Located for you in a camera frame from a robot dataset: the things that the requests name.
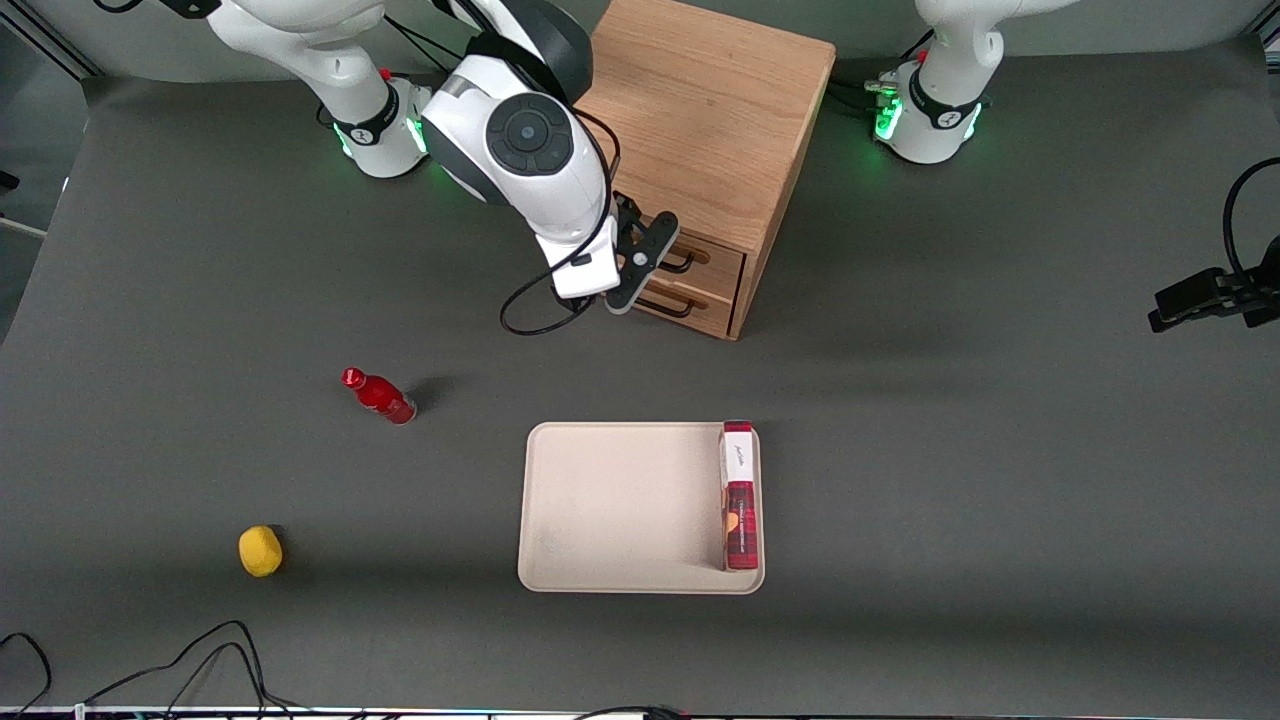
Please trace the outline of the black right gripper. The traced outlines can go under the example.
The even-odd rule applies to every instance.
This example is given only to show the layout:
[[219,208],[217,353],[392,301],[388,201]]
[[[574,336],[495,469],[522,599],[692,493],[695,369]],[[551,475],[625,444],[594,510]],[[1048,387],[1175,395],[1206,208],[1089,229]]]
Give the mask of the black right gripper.
[[653,259],[653,251],[648,247],[648,228],[637,202],[622,192],[613,192],[612,200],[617,220],[616,256],[623,264],[648,264]]

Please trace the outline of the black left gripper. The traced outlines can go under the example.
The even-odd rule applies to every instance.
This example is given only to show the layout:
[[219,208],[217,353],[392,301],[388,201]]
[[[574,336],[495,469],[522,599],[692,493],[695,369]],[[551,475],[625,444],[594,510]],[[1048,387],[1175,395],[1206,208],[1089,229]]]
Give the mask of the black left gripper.
[[1258,265],[1245,269],[1234,240],[1224,240],[1229,272],[1207,268],[1155,295],[1148,314],[1153,333],[1211,316],[1240,315],[1249,329],[1279,319],[1279,237],[1272,238]]

